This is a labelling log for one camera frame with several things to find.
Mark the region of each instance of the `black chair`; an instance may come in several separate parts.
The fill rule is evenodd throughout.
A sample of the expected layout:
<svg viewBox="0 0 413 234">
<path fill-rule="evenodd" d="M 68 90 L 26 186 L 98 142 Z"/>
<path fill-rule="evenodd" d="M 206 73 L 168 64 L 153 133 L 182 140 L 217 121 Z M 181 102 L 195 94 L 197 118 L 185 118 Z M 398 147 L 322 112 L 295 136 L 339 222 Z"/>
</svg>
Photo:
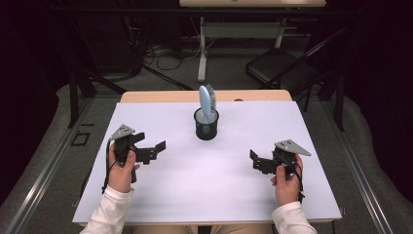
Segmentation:
<svg viewBox="0 0 413 234">
<path fill-rule="evenodd" d="M 262 84 L 261 89 L 287 90 L 293 97 L 307 90 L 307 93 L 297 100 L 307 97 L 304 107 L 304 111 L 307 111 L 312 87 L 335 73 L 332 64 L 325 60 L 320 62 L 317 55 L 329 48 L 332 42 L 337 42 L 346 32 L 347 28 L 341 28 L 299 58 L 282 49 L 271 49 L 247 63 L 245 72 Z"/>
</svg>

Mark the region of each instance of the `gray floor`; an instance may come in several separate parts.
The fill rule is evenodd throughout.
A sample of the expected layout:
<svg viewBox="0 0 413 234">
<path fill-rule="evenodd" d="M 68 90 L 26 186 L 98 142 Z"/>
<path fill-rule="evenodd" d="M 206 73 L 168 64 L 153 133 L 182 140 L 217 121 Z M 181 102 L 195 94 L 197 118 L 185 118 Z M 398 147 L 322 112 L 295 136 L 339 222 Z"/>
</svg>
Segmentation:
<svg viewBox="0 0 413 234">
<path fill-rule="evenodd" d="M 273 42 L 258 40 L 214 42 L 208 49 L 206 82 L 216 90 L 258 88 L 244 74 L 244 65 L 272 45 Z M 298 55 L 305 44 L 301 38 L 286 38 L 282 46 Z M 185 59 L 177 69 L 168 71 L 159 69 L 155 62 L 150 66 L 198 89 L 198 62 L 197 58 Z M 176 64 L 178 60 L 174 57 L 159 58 L 160 67 Z M 117 84 L 134 91 L 178 89 L 144 69 L 136 77 Z M 120 97 L 100 84 L 95 86 L 98 95 L 94 99 L 81 98 L 84 114 L 69 131 L 68 88 L 57 92 L 60 102 L 54 122 L 0 209 L 0 233 L 77 233 L 82 229 L 71 222 L 76 209 L 72 204 L 79 198 L 83 179 L 93 165 Z M 337 131 L 330 112 L 329 102 L 319 102 L 317 97 L 312 97 L 309 111 L 303 112 L 303 117 L 337 203 L 345 213 L 342 219 L 335 221 L 336 233 L 413 233 L 413 206 L 397 192 L 378 166 L 368 126 L 357 105 L 346 98 L 344 133 Z M 87 144 L 77 145 L 85 135 L 89 135 Z M 51 166 L 56 169 L 47 171 Z M 50 180 L 39 179 L 45 172 Z M 34 199 L 30 191 L 37 194 L 33 187 L 39 184 L 44 192 Z M 319 233 L 332 233 L 331 224 L 315 224 L 315 228 Z M 124 233 L 131 233 L 131 229 L 126 228 Z"/>
</svg>

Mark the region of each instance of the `white table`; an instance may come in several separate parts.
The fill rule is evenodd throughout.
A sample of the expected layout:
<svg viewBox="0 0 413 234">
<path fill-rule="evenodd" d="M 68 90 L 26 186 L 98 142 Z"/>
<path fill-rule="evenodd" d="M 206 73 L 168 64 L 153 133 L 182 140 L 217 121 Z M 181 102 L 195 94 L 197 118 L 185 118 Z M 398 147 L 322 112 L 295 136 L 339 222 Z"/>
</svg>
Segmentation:
<svg viewBox="0 0 413 234">
<path fill-rule="evenodd" d="M 189 8 L 319 8 L 325 0 L 179 0 L 179 6 Z M 207 72 L 206 37 L 276 38 L 275 48 L 282 43 L 281 22 L 205 22 L 201 17 L 201 56 L 198 81 L 204 82 Z"/>
<path fill-rule="evenodd" d="M 259 96 L 271 99 L 271 94 L 287 94 L 286 91 L 238 91 L 229 92 L 230 95 L 217 92 L 217 98 L 228 100 L 237 97 L 231 94 L 243 93 L 251 94 L 252 99 Z M 308 220 L 341 218 L 295 102 L 219 101 L 218 134 L 215 139 L 204 141 L 195 135 L 193 114 L 200 107 L 193 102 L 196 92 L 166 94 L 172 100 L 185 99 L 185 95 L 175 94 L 189 94 L 188 101 L 192 102 L 133 103 L 129 102 L 132 95 L 118 103 L 73 222 L 87 223 L 98 205 L 105 177 L 106 142 L 122 124 L 145 133 L 146 139 L 137 147 L 151 147 L 163 140 L 167 142 L 167 149 L 158 155 L 157 160 L 136 171 L 137 182 L 132 185 L 135 192 L 126 224 L 272 222 L 271 213 L 277 207 L 270 182 L 272 175 L 263 175 L 252 168 L 249 149 L 260 157 L 271 158 L 274 143 L 288 138 L 312 153 L 311 157 L 302 157 L 306 196 L 303 209 Z M 156 93 L 144 96 L 153 97 Z"/>
</svg>

